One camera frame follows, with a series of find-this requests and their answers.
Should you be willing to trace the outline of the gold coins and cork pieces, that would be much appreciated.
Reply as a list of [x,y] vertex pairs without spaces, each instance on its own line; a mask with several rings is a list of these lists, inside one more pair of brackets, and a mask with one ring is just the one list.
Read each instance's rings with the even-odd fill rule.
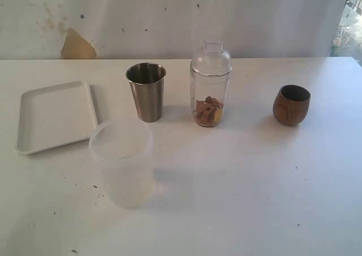
[[195,121],[203,127],[217,125],[223,115],[224,104],[218,99],[207,96],[203,101],[196,101]]

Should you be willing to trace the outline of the clear plastic shaker cup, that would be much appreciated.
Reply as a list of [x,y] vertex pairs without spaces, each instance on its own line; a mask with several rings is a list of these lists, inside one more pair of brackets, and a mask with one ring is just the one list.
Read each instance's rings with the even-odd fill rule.
[[194,121],[202,127],[214,127],[222,120],[231,73],[203,76],[190,71],[190,104]]

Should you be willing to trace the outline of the stainless steel cup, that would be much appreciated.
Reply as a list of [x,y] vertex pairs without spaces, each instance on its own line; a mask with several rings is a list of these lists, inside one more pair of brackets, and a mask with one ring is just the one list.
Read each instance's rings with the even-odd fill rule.
[[166,69],[157,63],[138,63],[126,72],[139,119],[155,122],[162,116]]

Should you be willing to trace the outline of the clear dome lid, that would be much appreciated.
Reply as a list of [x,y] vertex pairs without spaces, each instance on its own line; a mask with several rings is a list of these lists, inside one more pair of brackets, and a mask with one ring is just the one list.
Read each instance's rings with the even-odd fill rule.
[[231,56],[220,40],[204,40],[193,55],[190,69],[204,77],[221,77],[232,71]]

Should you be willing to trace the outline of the brown wooden cup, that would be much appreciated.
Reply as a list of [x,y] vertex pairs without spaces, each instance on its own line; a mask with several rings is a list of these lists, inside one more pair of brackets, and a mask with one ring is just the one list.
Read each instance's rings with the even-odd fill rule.
[[286,126],[301,123],[309,109],[311,94],[302,86],[285,85],[280,88],[273,104],[273,115]]

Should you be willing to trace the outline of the white square tray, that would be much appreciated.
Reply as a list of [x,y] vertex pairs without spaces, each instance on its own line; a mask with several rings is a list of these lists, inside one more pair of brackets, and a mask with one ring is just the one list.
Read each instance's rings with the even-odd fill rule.
[[30,155],[88,140],[97,126],[85,81],[29,90],[20,98],[15,150]]

